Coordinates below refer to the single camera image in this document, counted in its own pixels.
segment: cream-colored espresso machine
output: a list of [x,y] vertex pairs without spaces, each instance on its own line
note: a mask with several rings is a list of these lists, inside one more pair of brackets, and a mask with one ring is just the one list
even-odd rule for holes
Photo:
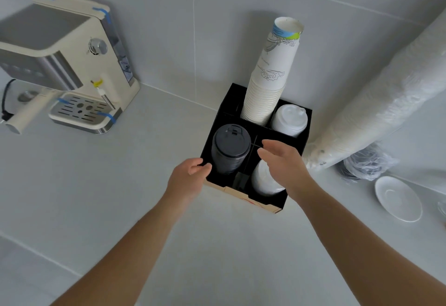
[[6,122],[18,134],[49,104],[55,123],[103,134],[140,88],[110,8],[89,0],[35,0],[0,21],[0,66],[43,87]]

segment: silver knob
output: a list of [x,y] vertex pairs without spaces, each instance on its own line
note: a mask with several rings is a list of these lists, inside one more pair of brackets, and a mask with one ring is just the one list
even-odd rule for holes
[[93,55],[105,55],[108,51],[107,44],[100,38],[92,38],[88,43],[88,48]]

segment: black cable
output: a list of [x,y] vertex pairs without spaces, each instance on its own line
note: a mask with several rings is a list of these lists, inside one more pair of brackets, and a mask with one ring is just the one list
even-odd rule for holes
[[12,116],[14,116],[13,113],[7,112],[4,108],[4,102],[6,101],[6,94],[8,93],[9,87],[11,86],[11,83],[14,82],[16,79],[11,79],[7,84],[6,87],[4,87],[3,90],[3,97],[1,99],[1,118],[5,121],[8,121],[11,119]]

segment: hand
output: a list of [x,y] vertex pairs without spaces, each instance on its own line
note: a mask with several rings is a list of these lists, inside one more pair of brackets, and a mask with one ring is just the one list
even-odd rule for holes
[[278,140],[262,140],[263,148],[257,153],[269,167],[269,172],[276,182],[282,185],[293,197],[293,193],[304,191],[315,184],[308,173],[305,164],[298,151]]
[[161,200],[170,206],[186,208],[198,196],[212,165],[199,166],[203,159],[189,158],[176,166],[170,175],[167,189]]

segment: black organizer box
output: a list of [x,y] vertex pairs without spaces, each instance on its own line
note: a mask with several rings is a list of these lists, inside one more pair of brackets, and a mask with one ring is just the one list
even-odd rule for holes
[[285,144],[295,147],[302,155],[309,136],[312,110],[305,108],[308,116],[307,127],[303,132],[299,134],[298,137],[291,137],[278,131],[274,131],[269,127],[271,124],[271,119],[279,107],[285,104],[294,103],[290,103],[285,100],[279,100],[266,127],[260,126],[255,123],[249,122],[248,120],[240,118],[246,90],[246,87],[235,83],[233,83],[229,88],[217,112],[217,116],[215,117],[212,128],[210,129],[209,136],[207,137],[203,152],[201,153],[201,158],[203,158],[204,164],[208,162],[213,164],[211,157],[212,139],[218,128],[225,124],[238,124],[248,131],[249,135],[251,136],[251,147],[249,154],[248,156],[246,156],[242,165],[235,172],[231,174],[219,174],[213,169],[207,177],[207,180],[222,187],[232,187],[237,191],[247,194],[250,199],[253,199],[264,205],[271,204],[275,207],[283,209],[286,198],[288,196],[286,190],[280,192],[277,195],[265,197],[258,194],[251,185],[250,176],[253,173],[257,163],[260,161],[260,157],[257,154],[257,149],[262,147],[263,139],[273,139],[280,140]]

